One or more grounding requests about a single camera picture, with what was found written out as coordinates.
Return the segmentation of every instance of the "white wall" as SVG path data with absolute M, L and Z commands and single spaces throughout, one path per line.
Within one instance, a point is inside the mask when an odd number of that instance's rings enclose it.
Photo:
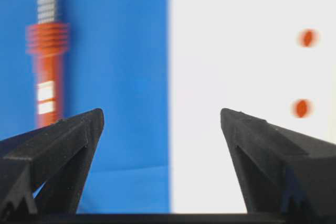
M 332 141 L 334 0 L 171 0 L 170 17 L 172 210 L 245 212 L 220 110 Z M 297 43 L 306 28 L 313 48 Z

